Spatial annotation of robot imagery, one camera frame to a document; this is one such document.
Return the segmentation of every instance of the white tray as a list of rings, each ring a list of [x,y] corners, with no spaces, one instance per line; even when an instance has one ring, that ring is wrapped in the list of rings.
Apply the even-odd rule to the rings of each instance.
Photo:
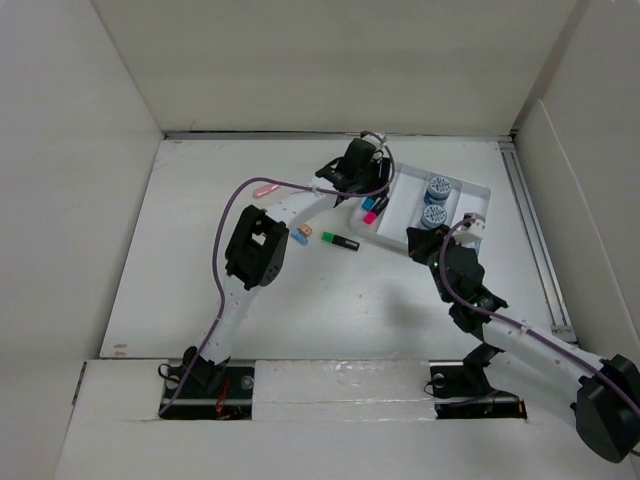
[[[440,174],[428,172],[401,163],[397,164],[396,177],[389,190],[389,204],[371,225],[364,223],[367,212],[362,209],[362,202],[358,202],[353,209],[349,225],[359,235],[374,242],[383,243],[407,252],[407,228],[421,227],[420,216],[426,207],[424,194],[432,177]],[[441,175],[451,181],[451,194],[444,205],[447,211],[447,225],[462,220],[465,213],[479,213],[487,217],[491,190],[487,187],[475,185]],[[476,251],[480,242],[475,245]]]

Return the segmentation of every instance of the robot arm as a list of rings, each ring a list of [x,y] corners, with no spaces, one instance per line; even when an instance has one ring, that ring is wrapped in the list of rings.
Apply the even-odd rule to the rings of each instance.
[[[474,223],[482,219],[474,218]],[[580,350],[525,320],[503,315],[495,320],[487,315],[507,304],[482,285],[484,268],[475,251],[447,244],[452,233],[447,226],[407,230],[409,256],[429,267],[440,298],[453,303],[449,314],[456,325],[483,342],[458,367],[458,378],[462,375],[475,384],[478,395],[499,389],[526,398],[574,426],[584,443],[604,459],[622,461],[640,442],[636,366],[621,355],[606,360]],[[469,232],[461,232],[458,238],[466,242],[468,237]],[[440,377],[439,386],[446,386],[447,375]],[[436,388],[437,397],[451,396],[439,393]]]
[[[225,251],[223,316],[202,348],[187,349],[182,365],[172,368],[170,376],[184,375],[185,380],[208,395],[219,389],[240,322],[255,296],[275,280],[282,268],[289,230],[337,206],[349,194],[366,194],[388,183],[390,161],[380,153],[383,145],[379,140],[375,135],[353,140],[343,157],[316,173],[310,183],[312,191],[295,193],[266,210],[249,206],[243,211]],[[597,377],[589,377],[584,368],[560,353],[569,352],[579,358],[583,365],[606,376],[638,405],[640,373],[635,365],[620,355],[603,360],[545,331],[493,320],[456,301],[438,269],[439,253],[448,233],[446,226],[429,231],[409,228],[409,256],[429,267],[442,300],[453,303],[449,313],[456,325],[482,342],[462,362],[463,376],[475,385],[479,395],[499,389],[542,406],[575,426],[583,441],[598,455],[620,462],[640,441],[640,416],[619,394]],[[472,237],[466,231],[453,238],[470,243]],[[485,312],[507,306],[482,285],[484,269],[474,250],[453,244],[444,255],[448,287],[459,298]],[[200,344],[207,333],[203,333]],[[448,395],[446,388],[437,388],[435,395],[455,396]]]
[[[223,316],[213,333],[203,332],[201,348],[189,347],[182,365],[168,369],[168,376],[187,376],[185,380],[209,395],[220,387],[240,322],[255,296],[280,273],[290,229],[350,196],[386,195],[391,159],[382,153],[384,141],[383,136],[363,134],[352,140],[342,157],[316,172],[310,191],[294,193],[265,210],[253,205],[244,209],[225,251]]]

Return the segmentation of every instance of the white board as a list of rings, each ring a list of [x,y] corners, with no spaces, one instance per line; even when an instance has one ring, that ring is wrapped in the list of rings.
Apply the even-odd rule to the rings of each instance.
[[[163,142],[101,356],[181,357],[217,310],[211,250],[231,192],[255,175],[306,183],[349,141]],[[480,250],[485,284],[514,315],[548,329],[550,313],[498,144],[426,137],[390,137],[389,144],[399,162],[491,189]],[[255,201],[248,189],[232,210],[222,245],[246,205],[266,206],[285,195],[281,189]],[[310,221],[307,246],[289,242],[281,274],[240,326],[235,358],[461,358],[478,344],[453,324],[426,267],[351,232],[353,202]],[[361,241],[360,250],[321,242],[323,231]]]

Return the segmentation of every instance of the green marker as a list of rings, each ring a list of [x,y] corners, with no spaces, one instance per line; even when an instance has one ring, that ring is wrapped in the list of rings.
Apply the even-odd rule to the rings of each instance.
[[[332,245],[338,245],[339,247],[347,248],[349,250],[353,250],[354,252],[357,252],[358,248],[360,248],[360,244],[358,242],[354,242],[353,240],[349,240],[348,238],[344,238],[340,235],[335,235],[330,232],[324,232],[321,238],[323,242],[331,243]]]

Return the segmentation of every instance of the pink marker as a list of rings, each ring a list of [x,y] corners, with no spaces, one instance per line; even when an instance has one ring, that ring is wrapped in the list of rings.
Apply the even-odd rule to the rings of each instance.
[[[267,183],[263,187],[258,187],[253,191],[253,198],[262,198],[265,195],[269,195],[271,192],[275,192],[280,188],[280,185],[276,185],[274,183]]]

